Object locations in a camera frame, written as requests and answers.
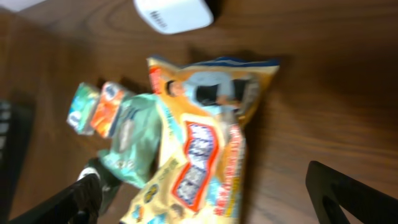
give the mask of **wooden table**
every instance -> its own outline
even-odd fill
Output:
[[[317,223],[305,188],[311,160],[398,198],[398,2],[230,0],[207,28],[154,32],[130,0],[48,0],[3,13],[0,96],[37,102],[11,218],[73,183],[98,149],[65,123],[80,82],[149,87],[146,57],[177,64],[222,55],[282,59],[247,127],[243,223]],[[100,223],[116,223],[125,185]]]

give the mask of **yellow snack package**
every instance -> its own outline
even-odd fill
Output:
[[[160,167],[121,223],[237,223],[243,127],[279,69],[276,60],[221,57],[176,67],[148,58],[162,118]]]

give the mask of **white device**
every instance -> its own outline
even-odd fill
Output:
[[[139,15],[157,32],[176,34],[213,22],[204,0],[134,0]]]

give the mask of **plastic wrapper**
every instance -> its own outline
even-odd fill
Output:
[[[98,106],[91,120],[91,126],[103,138],[111,138],[116,129],[122,110],[121,103],[133,96],[133,93],[113,82],[103,85]]]
[[[82,135],[94,134],[90,121],[100,98],[100,91],[95,86],[81,83],[73,97],[67,123]]]
[[[237,223],[246,153],[242,130],[277,61],[148,63],[163,122],[160,168],[121,223]]]
[[[162,120],[157,96],[141,94],[120,105],[111,150],[98,153],[101,163],[120,180],[143,188],[151,178],[150,165],[159,149]]]

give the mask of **wood grain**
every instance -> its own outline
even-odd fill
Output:
[[[73,183],[109,146],[66,125],[78,84],[148,87],[152,54],[179,64],[282,59],[246,130],[243,223],[317,223],[305,188],[311,160],[398,198],[398,1],[220,4],[212,26],[177,35],[154,32],[130,0],[49,0],[14,18],[0,96],[23,91],[38,113],[11,218]],[[100,223],[116,223],[135,193],[125,186]]]

